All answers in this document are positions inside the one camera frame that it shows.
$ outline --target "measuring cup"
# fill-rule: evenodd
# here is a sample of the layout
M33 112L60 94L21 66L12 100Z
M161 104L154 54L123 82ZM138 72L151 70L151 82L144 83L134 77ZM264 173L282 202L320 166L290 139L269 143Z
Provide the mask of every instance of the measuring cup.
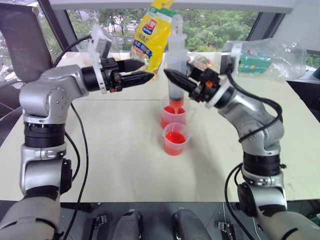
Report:
M190 107L190 102L187 98L184 99L182 107L178 108L177 114L175 114L175 109L170 106L168 96L161 100L161 126L163 129L169 123L186 124L187 116L191 119L195 113L196 109Z
M163 129L164 150L172 156L179 155L185 149L191 134L186 125L180 122L169 123Z

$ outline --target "transparent cup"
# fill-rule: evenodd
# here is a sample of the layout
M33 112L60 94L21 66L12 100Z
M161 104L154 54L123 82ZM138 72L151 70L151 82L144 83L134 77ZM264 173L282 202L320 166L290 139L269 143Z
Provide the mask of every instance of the transparent cup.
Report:
M182 153L190 140L191 134L186 125L180 122L169 123L163 129L164 150L172 156Z
M182 107L178 107L177 114L175 114L175 109L170 106L169 97L165 96L161 100L161 126L164 129L169 123L186 124L187 116L190 120L195 112L196 109L190 107L189 99L185 98Z

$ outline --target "white table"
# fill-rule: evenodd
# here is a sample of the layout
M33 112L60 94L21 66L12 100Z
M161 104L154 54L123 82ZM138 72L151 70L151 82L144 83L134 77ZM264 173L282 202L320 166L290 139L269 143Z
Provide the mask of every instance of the white table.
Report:
M204 53L213 61L218 53ZM320 125L284 80L240 77L236 81L283 108L285 134L281 162L288 200L320 198ZM191 102L197 112L188 127L192 137L179 156L163 150L160 99L168 94L162 68L156 80L122 92L100 92L74 101L88 140L89 173L82 202L223 202L230 170L242 161L236 130L215 108ZM79 123L69 110L66 130L81 155L81 167L63 202L76 202L85 172L85 149ZM19 200L22 117L0 148L0 200ZM67 158L76 155L67 141ZM230 182L229 200L238 201Z

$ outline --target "black cable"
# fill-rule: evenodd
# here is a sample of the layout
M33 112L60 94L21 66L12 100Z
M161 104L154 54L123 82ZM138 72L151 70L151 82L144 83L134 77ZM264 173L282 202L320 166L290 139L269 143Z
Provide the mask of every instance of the black cable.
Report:
M271 99L267 99L267 98L263 98L263 97L256 96L256 95L254 95L254 94L252 94L252 93L247 92L246 90L244 90L241 86L239 86L239 85L235 82L235 80L234 80L233 77L231 76L231 70L227 70L227 71L226 71L226 76L228 77L228 80L229 80L230 84L231 84L237 91L239 91L240 93L242 93L242 94L244 94L244 95L246 95L246 96L248 96L248 97L250 97L250 98L253 98L253 99L255 99L255 100L258 100L258 101L263 102L264 104L269 105L269 106L272 107L272 108L276 111L276 113L277 113L277 116L276 116L271 122L269 122L268 124L266 124L266 125L258 128L258 129L256 129L256 130L254 130L254 131L252 131L252 132L249 132L248 134L246 134L246 135L244 135L244 136L242 136L242 137L240 137L239 140L238 140L240 143L241 143L243 140L247 139L248 137L253 136L253 135L255 135L256 133L258 133L258 132L260 132L260 131L262 131L262 130L264 130L264 129L269 128L270 126L272 126L273 124L275 124L278 120L282 121L282 108L281 108L281 106L280 106L277 102L275 102L275 101L273 101L273 100L271 100Z
M78 200L76 202L75 209L74 209L71 221L69 223L69 226L68 226L68 228L65 231L65 234L63 236L63 240L67 239L67 237L68 237L68 235L70 233L70 230L72 228L72 225L74 224L74 221L76 219L76 216L77 216L77 213L78 213L78 210L79 210L79 206L80 206L81 197L82 197L82 194L84 192L85 185L86 185L86 182L87 182L88 171L89 171L89 152L88 152L88 143L87 143L87 138L86 138L86 134L85 134L84 125L83 125L82 120L81 120L79 114L77 113L77 111L76 111L76 109L75 109L75 107L74 107L74 105L72 103L71 103L71 108L72 108L72 110L74 111L74 114L76 115L76 117L79 120L79 123L80 123L80 126L81 126L82 135L83 135L83 141L84 141L84 147L85 147L85 173L84 173L84 179L83 179L82 187L81 187L81 190L80 190L80 193L79 193L79 197L78 197Z
M69 45L66 49L64 49L62 51L62 53L57 57L57 59L54 61L54 64L53 64L53 68L55 68L58 63L60 62L60 60L62 59L62 57L66 54L66 52L70 51L75 45L79 44L80 42L84 41L84 40L87 40L91 38L91 35L87 35L87 36L84 36L82 38L79 38L77 41L75 41L74 43L72 43L71 45Z
M66 138L69 140L69 142L71 143L74 151L75 151L75 154L76 154L76 159L77 159L77 163L76 163L76 169L75 169L75 172L72 176L72 181L74 181L76 179L76 176L79 172L79 168L80 168L80 154L79 154L79 151L77 149L77 146L75 145L74 141L72 140L72 138L69 136L69 134L67 132L64 133L64 135L66 136Z
M241 223L241 221L237 218L237 216L235 215L234 211L232 210L229 200L228 200L228 183L229 183L229 179L231 178L232 174L237 170L237 169L241 169L242 163L238 164L234 169L232 169L232 171L229 173L228 177L226 178L225 181L225 185L224 185L224 198L225 198L225 204L226 207L228 208L230 214L232 215L232 217L234 218L234 220L239 224L239 226L242 228L242 230L244 231L244 233L247 235L247 237L250 240L255 240L254 237L250 234L250 232L248 232L248 230L246 229L246 227Z
M238 173L241 171L241 167L238 168L238 170L236 171L235 175L234 175L234 183L235 185L239 185L238 184L238 181L237 181L237 176L238 176Z

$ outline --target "floor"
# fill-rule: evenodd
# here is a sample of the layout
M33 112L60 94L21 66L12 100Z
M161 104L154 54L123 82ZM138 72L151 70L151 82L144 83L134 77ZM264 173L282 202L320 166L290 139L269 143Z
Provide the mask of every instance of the floor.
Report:
M0 220L12 204L13 202L11 201L0 201ZM218 222L224 222L226 220L228 223L235 223L234 219L230 216L226 204L222 202L112 202L95 203L94 206L95 210L91 213L78 212L70 235L67 238L68 240L88 240L87 238L82 238L84 228L88 227L85 221L86 219L95 218L100 215L106 215L108 221L107 224L102 225L98 230L94 231L92 240L111 240L119 218L130 209L136 209L143 215L143 240L173 240L171 233L171 216L178 208L193 211L206 227L212 240L228 239L225 234L222 234L218 230ZM315 210L315 203L307 200L288 202L288 210L308 216ZM72 209L61 209L61 231L66 231L72 214ZM252 236L258 240L259 238L255 233L253 219L247 217L240 211L236 212L236 215ZM238 225L235 226L235 229L237 240L248 239ZM261 240L269 240L258 227L256 227L256 230Z

